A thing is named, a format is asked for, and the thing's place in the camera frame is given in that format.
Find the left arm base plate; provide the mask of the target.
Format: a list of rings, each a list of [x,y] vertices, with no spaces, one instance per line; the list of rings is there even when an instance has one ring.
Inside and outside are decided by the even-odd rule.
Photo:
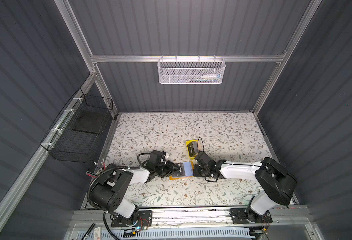
[[[130,218],[125,218],[122,215],[113,215],[111,220],[111,227],[150,227],[152,225],[153,211],[150,210],[137,210],[134,211]]]

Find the yellow leather card holder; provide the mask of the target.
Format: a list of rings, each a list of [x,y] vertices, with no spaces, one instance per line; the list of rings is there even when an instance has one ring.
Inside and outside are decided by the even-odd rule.
[[[179,167],[179,170],[169,177],[170,180],[179,180],[194,176],[193,161],[178,163],[177,166]]]

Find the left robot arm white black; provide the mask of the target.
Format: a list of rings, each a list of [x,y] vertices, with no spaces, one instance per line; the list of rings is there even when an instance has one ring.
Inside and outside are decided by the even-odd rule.
[[[136,167],[110,164],[91,182],[87,191],[88,203],[105,213],[134,222],[138,218],[139,207],[126,199],[132,184],[148,183],[154,178],[168,178],[180,171],[180,167],[168,161],[164,151],[138,154]]]

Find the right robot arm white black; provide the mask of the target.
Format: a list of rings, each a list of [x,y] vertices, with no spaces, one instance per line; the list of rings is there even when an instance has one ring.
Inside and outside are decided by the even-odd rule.
[[[253,196],[241,214],[255,223],[276,205],[288,206],[297,185],[297,178],[272,158],[266,157],[261,162],[234,163],[227,160],[214,161],[204,152],[199,151],[194,160],[194,176],[215,183],[219,179],[241,179],[258,182],[262,190]]]

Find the yellow plastic card tray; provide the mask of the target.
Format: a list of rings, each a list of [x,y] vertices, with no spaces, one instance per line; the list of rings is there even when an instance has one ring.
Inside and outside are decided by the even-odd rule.
[[[186,141],[186,148],[188,152],[188,157],[194,159],[199,152],[199,140],[189,140]]]

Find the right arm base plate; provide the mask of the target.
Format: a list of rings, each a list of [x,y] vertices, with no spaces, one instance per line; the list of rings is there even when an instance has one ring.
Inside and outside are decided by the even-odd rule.
[[[259,215],[248,208],[231,208],[229,214],[234,224],[271,224],[273,222],[269,211]]]

